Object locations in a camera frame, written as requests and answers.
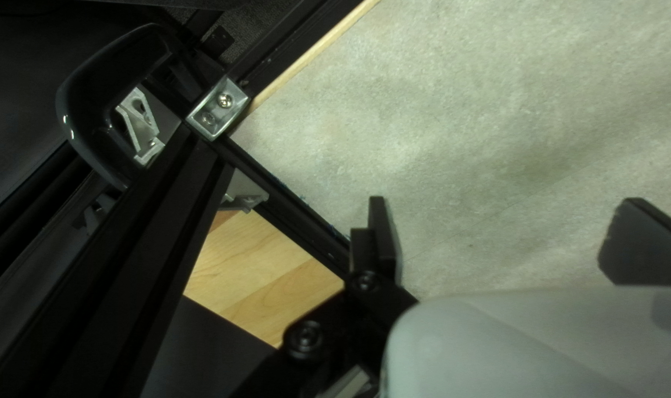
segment silver bracket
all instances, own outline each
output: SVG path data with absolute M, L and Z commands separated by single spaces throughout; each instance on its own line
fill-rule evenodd
M 159 128 L 147 102 L 147 97 L 135 87 L 115 107 L 115 110 L 122 115 L 127 124 L 132 145 L 137 151 L 134 160 L 145 167 L 149 160 L 164 148 L 164 143 L 159 140 Z
M 249 102 L 247 94 L 225 76 L 200 100 L 186 118 L 186 122 L 212 141 L 247 109 Z
M 219 208 L 220 210 L 242 210 L 244 213 L 249 213 L 255 206 L 268 199 L 269 194 L 265 190 L 235 168 Z

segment black bolt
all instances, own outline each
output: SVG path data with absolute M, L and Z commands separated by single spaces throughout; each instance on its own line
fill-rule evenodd
M 377 286 L 377 278 L 373 273 L 364 273 L 355 279 L 355 286 L 363 292 L 369 292 Z
M 302 321 L 289 332 L 287 343 L 289 353 L 296 359 L 317 357 L 323 345 L 321 324 L 316 321 Z

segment screw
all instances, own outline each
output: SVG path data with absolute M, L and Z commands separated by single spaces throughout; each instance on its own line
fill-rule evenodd
M 212 113 L 210 112 L 203 112 L 203 114 L 200 117 L 203 119 L 203 122 L 209 126 L 215 124 L 215 116 L 213 116 Z
M 287 339 L 289 353 L 296 359 L 308 360 L 319 354 L 323 344 L 321 324 L 316 321 L 303 321 L 289 332 Z
M 217 105 L 221 108 L 227 109 L 232 106 L 232 97 L 225 93 L 217 96 Z
M 319 331 L 311 326 L 305 326 L 296 332 L 296 341 L 299 347 L 313 347 L 319 341 Z
M 364 273 L 355 279 L 355 286 L 363 292 L 369 292 L 377 286 L 377 279 L 371 273 Z

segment wooden floor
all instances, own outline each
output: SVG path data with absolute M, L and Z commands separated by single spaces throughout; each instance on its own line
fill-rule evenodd
M 218 212 L 184 294 L 272 346 L 342 281 L 256 212 Z

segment black plastic handle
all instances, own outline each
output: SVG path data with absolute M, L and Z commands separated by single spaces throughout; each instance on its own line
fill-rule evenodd
M 113 124 L 112 112 L 156 68 L 172 55 L 182 54 L 177 39 L 150 23 L 98 51 L 58 89 L 56 113 L 68 141 L 95 171 L 122 191 L 142 167 L 133 160 L 136 152 L 123 131 Z

